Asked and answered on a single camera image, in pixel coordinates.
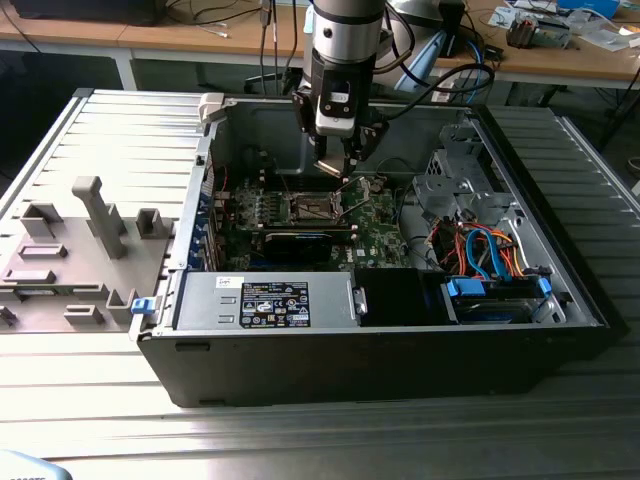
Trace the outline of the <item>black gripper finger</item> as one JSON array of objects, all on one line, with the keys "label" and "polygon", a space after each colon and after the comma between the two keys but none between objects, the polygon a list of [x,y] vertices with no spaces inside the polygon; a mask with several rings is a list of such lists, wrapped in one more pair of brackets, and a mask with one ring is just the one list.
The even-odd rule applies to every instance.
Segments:
[{"label": "black gripper finger", "polygon": [[388,129],[387,121],[376,122],[370,126],[356,127],[351,137],[343,139],[344,177],[349,177],[359,163],[366,161],[376,151]]},{"label": "black gripper finger", "polygon": [[312,105],[310,88],[301,88],[292,92],[294,113],[302,133],[308,135],[313,146],[313,160],[320,161],[326,156],[327,140],[317,132],[315,124],[315,110]]}]

